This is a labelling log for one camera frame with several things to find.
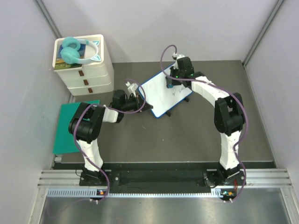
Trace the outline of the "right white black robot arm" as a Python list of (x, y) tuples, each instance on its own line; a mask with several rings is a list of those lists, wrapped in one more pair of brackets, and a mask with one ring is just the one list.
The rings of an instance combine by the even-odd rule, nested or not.
[(189, 57), (173, 54), (175, 61), (170, 74), (165, 78), (167, 88), (183, 85), (206, 99), (214, 107), (214, 125), (221, 135), (221, 157), (216, 174), (204, 176), (206, 185), (214, 188), (219, 184), (230, 184), (240, 172), (237, 158), (238, 145), (243, 125), (242, 97), (229, 94), (217, 87), (201, 72), (195, 72)]

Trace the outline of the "blue framed whiteboard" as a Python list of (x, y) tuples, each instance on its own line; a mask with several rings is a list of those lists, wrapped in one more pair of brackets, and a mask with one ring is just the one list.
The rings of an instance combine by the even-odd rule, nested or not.
[(142, 98), (145, 98), (146, 102), (153, 106), (151, 111), (156, 118), (163, 116), (192, 94), (192, 91), (183, 85), (167, 88), (166, 76), (163, 72), (157, 73), (144, 82), (138, 91)]

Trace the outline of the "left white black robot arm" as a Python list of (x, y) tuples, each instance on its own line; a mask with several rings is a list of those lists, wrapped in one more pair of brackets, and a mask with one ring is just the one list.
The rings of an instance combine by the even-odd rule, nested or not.
[(104, 122), (120, 123), (125, 113), (144, 112), (153, 109), (138, 93), (127, 95), (124, 90), (115, 90), (109, 107), (80, 103), (72, 117), (68, 131), (83, 155), (85, 164), (80, 175), (80, 186), (104, 186), (107, 184), (104, 165), (100, 156), (98, 136)]

